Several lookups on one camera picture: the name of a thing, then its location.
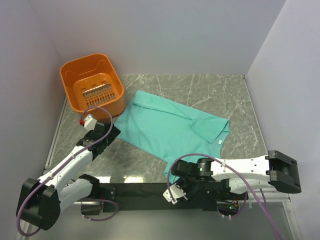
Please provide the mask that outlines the teal t-shirt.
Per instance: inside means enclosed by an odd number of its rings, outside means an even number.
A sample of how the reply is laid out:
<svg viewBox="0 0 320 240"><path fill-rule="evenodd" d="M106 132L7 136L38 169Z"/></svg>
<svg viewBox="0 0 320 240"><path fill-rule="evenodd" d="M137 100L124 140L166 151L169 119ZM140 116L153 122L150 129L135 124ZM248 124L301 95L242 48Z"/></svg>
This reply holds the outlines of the teal t-shirt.
<svg viewBox="0 0 320 240"><path fill-rule="evenodd" d="M220 158L221 148L230 133L230 122L204 111L137 91L116 120L118 138L167 163L164 175L183 155L196 163L196 153Z"/></svg>

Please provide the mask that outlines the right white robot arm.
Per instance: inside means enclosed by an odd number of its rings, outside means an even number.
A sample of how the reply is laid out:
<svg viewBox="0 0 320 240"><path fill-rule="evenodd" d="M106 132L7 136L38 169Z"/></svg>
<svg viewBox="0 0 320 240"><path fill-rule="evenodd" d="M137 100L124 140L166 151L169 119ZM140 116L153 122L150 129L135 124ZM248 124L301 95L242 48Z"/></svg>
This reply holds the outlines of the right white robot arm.
<svg viewBox="0 0 320 240"><path fill-rule="evenodd" d="M191 184L223 183L219 193L226 200L263 188L274 188L285 194L302 192L298 162L278 150L244 159L220 159L191 153L173 163L168 173Z"/></svg>

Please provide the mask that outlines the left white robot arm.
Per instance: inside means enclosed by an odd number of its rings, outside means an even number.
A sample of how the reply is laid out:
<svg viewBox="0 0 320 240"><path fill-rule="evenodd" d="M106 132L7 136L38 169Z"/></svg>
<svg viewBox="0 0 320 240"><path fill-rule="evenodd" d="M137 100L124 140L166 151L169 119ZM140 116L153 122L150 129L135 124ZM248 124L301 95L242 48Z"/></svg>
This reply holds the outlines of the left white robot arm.
<svg viewBox="0 0 320 240"><path fill-rule="evenodd" d="M49 230L73 203L82 199L100 201L103 196L99 179L83 174L76 181L71 180L102 154L120 133L113 124L94 121L65 159L39 178L28 178L21 187L16 225L23 220L41 230Z"/></svg>

